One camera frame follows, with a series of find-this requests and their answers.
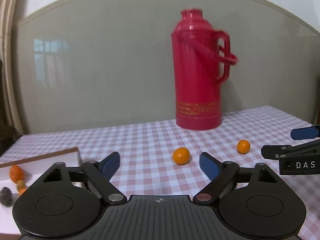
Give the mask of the small green brown fruit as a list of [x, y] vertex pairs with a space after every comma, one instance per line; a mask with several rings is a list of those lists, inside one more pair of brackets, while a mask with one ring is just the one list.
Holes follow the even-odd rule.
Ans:
[[23, 180], [18, 180], [18, 181], [16, 182], [16, 187], [17, 187], [17, 191], [20, 191], [21, 189], [25, 189], [25, 188], [26, 188], [25, 181], [23, 181]]

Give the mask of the dark round fruit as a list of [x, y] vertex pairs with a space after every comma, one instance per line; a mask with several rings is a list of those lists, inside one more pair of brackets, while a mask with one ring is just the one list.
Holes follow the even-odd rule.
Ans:
[[0, 191], [0, 203], [5, 207], [11, 207], [13, 204], [12, 192], [8, 187], [3, 187]]

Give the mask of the carrot piece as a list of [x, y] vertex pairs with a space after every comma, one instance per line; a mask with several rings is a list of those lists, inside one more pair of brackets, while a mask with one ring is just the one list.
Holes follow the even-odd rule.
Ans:
[[23, 193], [25, 193], [25, 191], [27, 190], [27, 188], [21, 188], [20, 190], [19, 190], [19, 195], [22, 195]]

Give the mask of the small orange far right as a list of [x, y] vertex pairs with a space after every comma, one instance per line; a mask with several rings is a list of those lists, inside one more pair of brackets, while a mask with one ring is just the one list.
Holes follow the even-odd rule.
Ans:
[[247, 154], [251, 149], [251, 145], [247, 140], [240, 140], [236, 146], [236, 149], [240, 154]]

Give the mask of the pink checkered tablecloth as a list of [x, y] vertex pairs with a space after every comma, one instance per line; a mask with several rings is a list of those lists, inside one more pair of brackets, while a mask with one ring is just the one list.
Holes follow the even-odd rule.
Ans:
[[[208, 182], [199, 168], [199, 156], [207, 152], [219, 160], [244, 167], [262, 162], [260, 150], [267, 144], [290, 144], [294, 128], [308, 123], [270, 106], [226, 113], [222, 125], [207, 131], [180, 128], [175, 120], [146, 124], [24, 135], [2, 156], [1, 163], [37, 157], [77, 147], [82, 160], [100, 160], [113, 151], [121, 166], [112, 183], [125, 194], [194, 194]], [[247, 140], [247, 154], [237, 152]], [[177, 165], [173, 152], [185, 147], [189, 163]]]

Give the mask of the wooden sofa with orange cushion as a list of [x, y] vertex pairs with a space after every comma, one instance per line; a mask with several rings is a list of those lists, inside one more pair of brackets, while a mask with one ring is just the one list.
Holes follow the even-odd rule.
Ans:
[[3, 63], [1, 61], [1, 123], [0, 123], [0, 155], [3, 155], [16, 141], [15, 129], [9, 125], [5, 112], [4, 87], [3, 87]]

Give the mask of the red thermos flask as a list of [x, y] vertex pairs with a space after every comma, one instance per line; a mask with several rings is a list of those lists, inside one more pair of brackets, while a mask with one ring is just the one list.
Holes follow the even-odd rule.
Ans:
[[215, 30], [200, 9], [184, 9], [171, 34], [176, 124], [191, 130], [221, 125], [221, 85], [238, 62], [230, 36]]

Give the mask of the beige curtain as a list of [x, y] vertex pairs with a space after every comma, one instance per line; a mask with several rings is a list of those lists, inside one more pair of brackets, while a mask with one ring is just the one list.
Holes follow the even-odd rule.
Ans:
[[8, 124], [18, 135], [23, 134], [23, 126], [17, 110], [17, 103], [12, 80], [12, 25], [17, 0], [1, 0], [1, 62], [2, 89], [4, 96], [5, 114]]

